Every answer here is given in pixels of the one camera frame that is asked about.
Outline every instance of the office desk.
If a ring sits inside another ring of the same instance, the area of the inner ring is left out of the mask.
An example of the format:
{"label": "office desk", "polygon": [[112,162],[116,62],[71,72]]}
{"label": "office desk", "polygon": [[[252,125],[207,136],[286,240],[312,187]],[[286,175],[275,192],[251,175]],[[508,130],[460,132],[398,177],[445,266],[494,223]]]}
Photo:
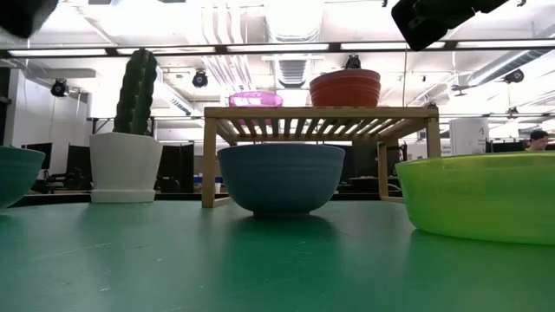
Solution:
{"label": "office desk", "polygon": [[404,205],[301,219],[235,205],[0,211],[0,310],[555,311],[555,247],[415,231]]}

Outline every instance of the fluorescent light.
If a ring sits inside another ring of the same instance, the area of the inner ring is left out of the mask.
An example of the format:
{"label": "fluorescent light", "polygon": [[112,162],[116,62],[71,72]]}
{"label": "fluorescent light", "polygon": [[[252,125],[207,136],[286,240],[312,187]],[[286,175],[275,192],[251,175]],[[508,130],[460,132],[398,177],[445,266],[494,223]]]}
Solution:
{"label": "fluorescent light", "polygon": [[261,57],[264,62],[278,61],[322,61],[325,60],[324,55],[264,55]]}
{"label": "fluorescent light", "polygon": [[327,43],[281,43],[281,44],[256,44],[235,45],[227,47],[228,52],[287,52],[287,51],[325,51],[330,45]]}
{"label": "fluorescent light", "polygon": [[[121,55],[131,55],[134,51],[138,49],[117,49],[118,53]],[[150,52],[155,55],[168,55],[168,54],[192,54],[192,53],[214,53],[216,48],[214,47],[182,47],[182,48],[150,48]]]}
{"label": "fluorescent light", "polygon": [[[427,49],[442,49],[444,42],[434,42]],[[342,43],[341,50],[379,50],[379,49],[408,49],[405,42],[360,42]]]}
{"label": "fluorescent light", "polygon": [[21,49],[8,51],[12,56],[96,56],[106,55],[105,49]]}
{"label": "fluorescent light", "polygon": [[459,42],[457,48],[530,48],[530,47],[553,47],[555,40],[510,40],[510,41],[478,41]]}

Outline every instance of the wooden shelf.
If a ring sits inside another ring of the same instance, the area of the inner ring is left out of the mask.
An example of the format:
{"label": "wooden shelf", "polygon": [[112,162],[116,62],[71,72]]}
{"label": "wooden shelf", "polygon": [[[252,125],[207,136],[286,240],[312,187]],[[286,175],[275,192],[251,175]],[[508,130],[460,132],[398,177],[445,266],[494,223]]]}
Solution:
{"label": "wooden shelf", "polygon": [[[402,198],[388,196],[387,145],[423,128],[428,157],[440,157],[437,107],[206,107],[203,179],[214,181],[216,135],[232,146],[257,141],[373,140],[379,142],[380,197],[402,203]],[[202,206],[218,206],[214,195],[214,184],[203,185]]]}
{"label": "wooden shelf", "polygon": [[231,145],[253,141],[391,141],[438,118],[435,107],[207,107]]}

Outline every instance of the artificial cactus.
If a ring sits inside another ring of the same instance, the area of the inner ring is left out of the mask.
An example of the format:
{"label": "artificial cactus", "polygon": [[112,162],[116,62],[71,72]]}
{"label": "artificial cactus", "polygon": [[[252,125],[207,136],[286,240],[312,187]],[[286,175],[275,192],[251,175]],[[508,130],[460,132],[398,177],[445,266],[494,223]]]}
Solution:
{"label": "artificial cactus", "polygon": [[114,132],[138,135],[147,133],[157,66],[154,54],[146,49],[138,49],[131,55],[123,76]]}

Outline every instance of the white planter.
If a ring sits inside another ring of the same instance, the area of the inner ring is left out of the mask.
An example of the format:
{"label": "white planter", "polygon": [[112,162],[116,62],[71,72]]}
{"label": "white planter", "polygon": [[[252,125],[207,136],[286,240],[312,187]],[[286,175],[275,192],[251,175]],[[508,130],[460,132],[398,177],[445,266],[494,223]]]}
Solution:
{"label": "white planter", "polygon": [[154,183],[161,155],[161,143],[148,136],[125,133],[91,135],[92,202],[154,201]]}

